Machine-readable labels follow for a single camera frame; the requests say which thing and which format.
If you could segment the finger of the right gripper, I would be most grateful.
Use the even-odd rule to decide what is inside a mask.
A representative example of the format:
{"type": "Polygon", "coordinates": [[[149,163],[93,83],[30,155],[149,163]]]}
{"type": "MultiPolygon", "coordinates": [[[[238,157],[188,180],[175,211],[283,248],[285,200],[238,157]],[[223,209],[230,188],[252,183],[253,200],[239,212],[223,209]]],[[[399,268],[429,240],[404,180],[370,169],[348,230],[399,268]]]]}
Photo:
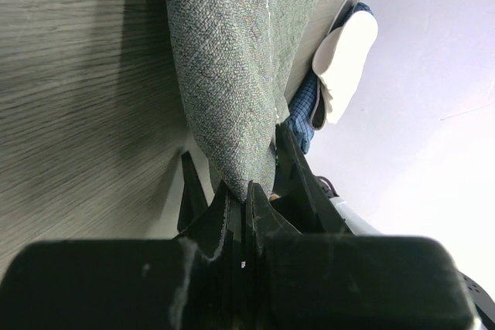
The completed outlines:
{"type": "Polygon", "coordinates": [[[181,155],[181,161],[184,185],[177,222],[179,232],[184,231],[209,206],[189,151],[181,155]]]}
{"type": "Polygon", "coordinates": [[[313,175],[287,124],[276,127],[275,209],[301,233],[350,234],[343,217],[313,175]]]}

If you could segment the grey napkin white stitching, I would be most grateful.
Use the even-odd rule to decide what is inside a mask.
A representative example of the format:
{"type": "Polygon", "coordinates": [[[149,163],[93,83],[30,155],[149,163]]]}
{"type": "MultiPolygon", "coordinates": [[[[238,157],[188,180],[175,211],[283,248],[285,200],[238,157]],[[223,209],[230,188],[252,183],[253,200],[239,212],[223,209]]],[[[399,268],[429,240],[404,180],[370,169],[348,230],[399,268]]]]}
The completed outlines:
{"type": "Polygon", "coordinates": [[[319,0],[166,0],[183,108],[196,143],[232,193],[270,193],[275,128],[319,0]]]}

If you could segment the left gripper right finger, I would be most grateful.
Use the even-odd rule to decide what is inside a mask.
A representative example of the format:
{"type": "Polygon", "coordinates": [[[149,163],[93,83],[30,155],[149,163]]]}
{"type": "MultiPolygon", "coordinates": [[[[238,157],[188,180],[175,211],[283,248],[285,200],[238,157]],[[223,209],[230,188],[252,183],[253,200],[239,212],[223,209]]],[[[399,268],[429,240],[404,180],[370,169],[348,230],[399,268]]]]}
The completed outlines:
{"type": "Polygon", "coordinates": [[[257,329],[473,329],[451,256],[412,236],[301,234],[248,187],[257,329]]]}

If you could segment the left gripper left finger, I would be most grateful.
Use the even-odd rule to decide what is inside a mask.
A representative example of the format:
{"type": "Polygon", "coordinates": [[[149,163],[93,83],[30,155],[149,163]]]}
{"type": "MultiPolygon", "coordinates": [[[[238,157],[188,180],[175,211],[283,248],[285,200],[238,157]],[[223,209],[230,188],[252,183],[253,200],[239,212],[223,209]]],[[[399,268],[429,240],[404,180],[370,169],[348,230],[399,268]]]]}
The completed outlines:
{"type": "Polygon", "coordinates": [[[232,329],[230,208],[212,204],[171,240],[31,243],[1,282],[3,329],[232,329]]]}

